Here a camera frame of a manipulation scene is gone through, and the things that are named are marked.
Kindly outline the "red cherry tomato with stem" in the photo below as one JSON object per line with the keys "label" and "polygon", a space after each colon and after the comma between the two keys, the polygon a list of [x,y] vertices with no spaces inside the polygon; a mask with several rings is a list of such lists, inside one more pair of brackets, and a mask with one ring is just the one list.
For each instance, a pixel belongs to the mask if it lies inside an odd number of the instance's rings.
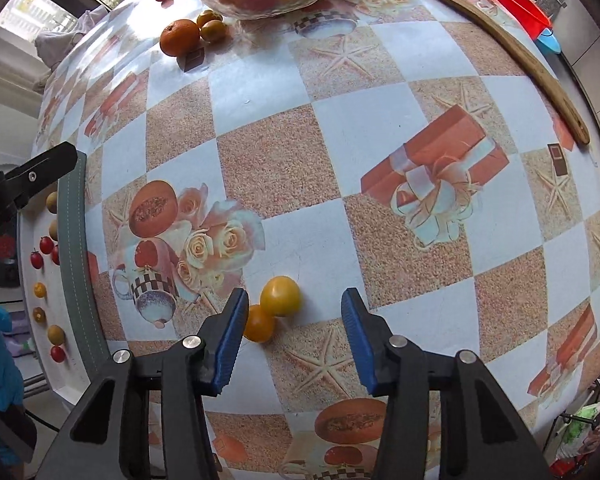
{"label": "red cherry tomato with stem", "polygon": [[44,258],[40,252],[34,250],[30,255],[30,263],[36,270],[41,270],[44,266]]}

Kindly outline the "small yellow cherry tomato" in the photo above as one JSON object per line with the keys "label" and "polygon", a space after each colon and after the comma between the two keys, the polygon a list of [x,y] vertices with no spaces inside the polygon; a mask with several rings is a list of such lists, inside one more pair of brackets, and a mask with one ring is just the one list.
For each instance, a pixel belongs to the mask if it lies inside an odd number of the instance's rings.
{"label": "small yellow cherry tomato", "polygon": [[46,297],[46,286],[41,282],[37,282],[34,284],[33,292],[34,292],[35,296],[37,296],[38,298],[45,298]]}

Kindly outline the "dark yellow tomato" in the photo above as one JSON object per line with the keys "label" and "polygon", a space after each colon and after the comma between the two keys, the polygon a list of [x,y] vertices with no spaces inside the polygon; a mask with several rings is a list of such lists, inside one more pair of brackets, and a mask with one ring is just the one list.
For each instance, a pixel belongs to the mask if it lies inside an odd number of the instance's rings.
{"label": "dark yellow tomato", "polygon": [[46,313],[40,307],[36,307],[33,309],[32,316],[35,322],[37,322],[38,324],[44,324],[46,322]]}

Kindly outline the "tan longan fruit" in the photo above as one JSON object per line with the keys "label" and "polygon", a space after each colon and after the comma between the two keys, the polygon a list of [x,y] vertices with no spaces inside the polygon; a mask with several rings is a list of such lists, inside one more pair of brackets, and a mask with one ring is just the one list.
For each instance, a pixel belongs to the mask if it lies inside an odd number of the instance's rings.
{"label": "tan longan fruit", "polygon": [[58,203],[58,194],[56,192],[51,192],[47,195],[45,205],[49,212],[52,214],[56,214],[57,212],[57,203]]}

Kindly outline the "white tray with green rim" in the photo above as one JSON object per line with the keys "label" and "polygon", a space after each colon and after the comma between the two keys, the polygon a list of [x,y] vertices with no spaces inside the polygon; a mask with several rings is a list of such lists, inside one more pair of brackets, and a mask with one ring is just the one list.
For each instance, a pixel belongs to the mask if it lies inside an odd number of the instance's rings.
{"label": "white tray with green rim", "polygon": [[[36,307],[46,313],[46,322],[31,321],[31,334],[38,352],[38,362],[50,388],[68,404],[77,404],[90,385],[99,367],[109,358],[102,324],[96,308],[93,281],[97,264],[87,257],[85,233],[86,155],[78,154],[74,169],[29,200],[18,214],[20,284],[23,304],[32,316]],[[58,194],[57,212],[46,208],[48,194]],[[48,234],[53,221],[57,222],[59,262],[44,257],[44,266],[36,270],[30,263],[30,253],[38,249],[40,238]],[[46,297],[38,298],[34,284],[46,286]],[[66,334],[64,348],[67,359],[56,363],[50,357],[53,345],[46,330],[60,326]]]}

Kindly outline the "brown kiwi fruit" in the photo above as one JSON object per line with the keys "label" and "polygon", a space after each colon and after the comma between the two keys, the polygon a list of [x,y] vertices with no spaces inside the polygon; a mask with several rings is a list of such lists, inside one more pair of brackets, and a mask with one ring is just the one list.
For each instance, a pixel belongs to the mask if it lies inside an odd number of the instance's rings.
{"label": "brown kiwi fruit", "polygon": [[46,330],[46,336],[48,341],[53,346],[62,346],[66,342],[66,334],[58,325],[48,326],[48,329]]}

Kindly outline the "white cloth bundle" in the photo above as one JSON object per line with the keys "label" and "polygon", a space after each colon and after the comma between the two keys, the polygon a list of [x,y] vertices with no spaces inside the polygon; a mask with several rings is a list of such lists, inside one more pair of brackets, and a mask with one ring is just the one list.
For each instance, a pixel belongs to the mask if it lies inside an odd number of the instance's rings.
{"label": "white cloth bundle", "polygon": [[85,11],[68,32],[40,32],[33,43],[38,57],[50,70],[56,70],[82,38],[108,14],[106,6],[98,6]]}

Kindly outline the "large orange mandarin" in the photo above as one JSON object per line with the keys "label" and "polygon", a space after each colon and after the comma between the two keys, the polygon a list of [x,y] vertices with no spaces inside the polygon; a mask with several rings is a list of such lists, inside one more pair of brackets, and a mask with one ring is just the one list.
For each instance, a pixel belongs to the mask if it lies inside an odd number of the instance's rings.
{"label": "large orange mandarin", "polygon": [[196,50],[200,43],[200,31],[196,22],[183,18],[163,29],[159,47],[163,54],[177,58]]}

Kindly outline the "small greenish fruit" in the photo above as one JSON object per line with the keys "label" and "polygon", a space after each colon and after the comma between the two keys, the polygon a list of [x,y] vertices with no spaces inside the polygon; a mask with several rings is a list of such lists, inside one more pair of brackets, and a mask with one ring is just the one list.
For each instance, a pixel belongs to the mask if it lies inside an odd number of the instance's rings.
{"label": "small greenish fruit", "polygon": [[220,20],[211,20],[200,28],[200,36],[208,44],[216,44],[226,37],[226,25]]}

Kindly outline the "small orange fruit behind mandarin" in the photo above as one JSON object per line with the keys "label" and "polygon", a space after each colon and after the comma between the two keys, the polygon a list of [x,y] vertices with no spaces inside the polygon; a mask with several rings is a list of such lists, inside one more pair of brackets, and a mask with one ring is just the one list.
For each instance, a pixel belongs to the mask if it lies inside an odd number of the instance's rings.
{"label": "small orange fruit behind mandarin", "polygon": [[196,23],[199,28],[201,28],[202,26],[204,26],[205,24],[207,24],[211,21],[222,22],[223,17],[218,12],[215,12],[211,9],[207,9],[207,10],[202,11],[201,14],[199,14],[196,18]]}

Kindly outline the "red plastic dustpan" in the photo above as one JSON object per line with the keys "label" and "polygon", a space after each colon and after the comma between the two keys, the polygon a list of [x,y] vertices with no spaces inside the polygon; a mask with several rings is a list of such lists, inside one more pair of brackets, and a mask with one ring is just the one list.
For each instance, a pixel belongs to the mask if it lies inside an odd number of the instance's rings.
{"label": "red plastic dustpan", "polygon": [[538,39],[546,30],[553,28],[550,18],[533,0],[498,0],[521,24],[532,40]]}

